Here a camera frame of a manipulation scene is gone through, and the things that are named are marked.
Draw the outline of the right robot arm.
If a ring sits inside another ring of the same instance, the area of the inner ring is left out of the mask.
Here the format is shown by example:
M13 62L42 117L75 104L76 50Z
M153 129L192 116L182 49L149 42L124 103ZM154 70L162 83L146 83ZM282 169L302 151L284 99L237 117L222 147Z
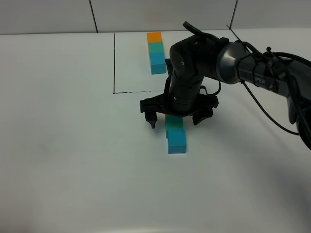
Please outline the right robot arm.
M192 116L194 125L210 118L218 106L217 94L201 94L204 77L219 83L253 84L287 99L289 122L306 146L311 144L311 63L294 54L261 53L251 44L218 38L185 22L191 37L175 43L165 63L164 92L140 101L140 111L155 126L157 113Z

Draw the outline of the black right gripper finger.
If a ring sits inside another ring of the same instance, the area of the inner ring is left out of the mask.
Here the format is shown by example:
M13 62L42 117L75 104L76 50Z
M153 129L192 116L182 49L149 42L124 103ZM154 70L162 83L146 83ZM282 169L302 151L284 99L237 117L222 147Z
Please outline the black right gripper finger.
M156 112L145 112L145 119L148 123L150 123L152 129L156 127L157 122Z
M192 115L192 121L194 125L198 125L203 120L210 118L213 116L213 109L212 108L204 108L199 112Z

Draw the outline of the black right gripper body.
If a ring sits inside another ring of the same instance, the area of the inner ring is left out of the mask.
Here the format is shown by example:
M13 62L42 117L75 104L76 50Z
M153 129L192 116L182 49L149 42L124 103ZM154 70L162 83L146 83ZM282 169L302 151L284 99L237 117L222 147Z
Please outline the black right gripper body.
M163 94L140 101L140 111L189 116L205 108L217 108L216 96L200 94L202 76L182 78L172 73L167 78Z

